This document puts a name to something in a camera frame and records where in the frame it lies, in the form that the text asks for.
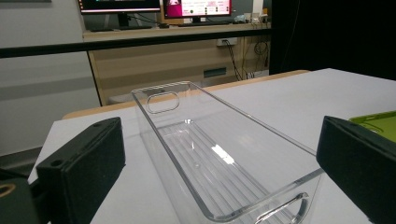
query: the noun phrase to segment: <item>ridged bin bottom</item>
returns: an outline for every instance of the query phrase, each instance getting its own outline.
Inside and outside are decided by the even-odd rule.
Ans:
[[[269,194],[197,122],[185,120],[158,131],[213,217],[237,216]],[[243,216],[239,223],[254,223],[260,214],[255,211]],[[293,215],[284,209],[262,223],[290,223],[292,219]]]

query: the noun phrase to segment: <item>desk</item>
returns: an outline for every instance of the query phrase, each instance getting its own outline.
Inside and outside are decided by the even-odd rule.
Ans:
[[[101,105],[130,90],[178,81],[217,83],[236,80],[236,66],[245,73],[264,70],[268,62],[270,29],[266,24],[171,27],[114,32],[86,32],[84,42],[125,41],[130,48],[90,50],[89,58]],[[232,46],[217,47],[217,39],[239,37]],[[205,76],[205,71],[219,71]]]
[[[252,83],[230,84],[225,89],[213,87],[211,92],[314,150],[318,146],[325,115],[349,119],[396,110],[396,81],[376,77],[324,69],[265,81],[248,81]],[[73,113],[54,122],[37,163],[94,122],[121,117],[127,165],[92,223],[178,223],[140,139],[134,106],[119,106],[105,107],[106,112],[98,111],[103,109],[100,108]],[[35,179],[33,172],[29,181]],[[325,175],[311,223],[370,222]]]

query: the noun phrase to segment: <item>wooden desk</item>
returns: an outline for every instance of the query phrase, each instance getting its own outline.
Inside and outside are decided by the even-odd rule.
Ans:
[[[242,81],[221,84],[221,85],[217,85],[217,86],[206,87],[205,90],[215,91],[215,90],[230,88],[230,87],[234,87],[234,86],[246,85],[246,84],[254,83],[254,82],[268,81],[268,80],[282,78],[282,77],[290,77],[290,76],[294,76],[294,75],[298,75],[298,74],[302,74],[302,73],[306,73],[306,72],[308,72],[308,71],[307,70],[296,70],[296,71],[281,73],[281,74],[272,75],[272,76],[268,76],[268,77],[257,77],[257,78],[253,78],[253,79],[247,79],[247,80],[242,80]],[[127,108],[127,107],[134,106],[134,105],[136,105],[136,103],[134,101],[121,103],[121,104],[117,104],[117,105],[106,105],[106,106],[102,106],[102,107],[72,112],[72,113],[66,114],[63,117],[63,119],[73,119],[73,118],[88,116],[88,115],[92,115],[92,114],[99,114],[99,113],[103,113],[103,112],[107,112],[107,111]]]
[[[83,37],[89,44],[130,44],[88,52],[101,105],[111,105],[114,97],[130,90],[186,80],[225,83],[236,80],[235,66],[240,79],[245,73],[268,69],[268,64],[262,64],[268,62],[270,32],[267,24],[229,24],[86,32]],[[232,46],[233,57],[226,46],[217,46],[217,39],[225,37],[238,37]]]

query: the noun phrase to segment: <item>monitor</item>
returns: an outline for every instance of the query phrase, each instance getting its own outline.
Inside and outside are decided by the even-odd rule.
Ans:
[[[162,0],[166,19],[191,19],[229,17],[232,14],[231,0]]]
[[[118,14],[120,26],[128,26],[127,13],[160,12],[160,0],[78,0],[82,15]]]

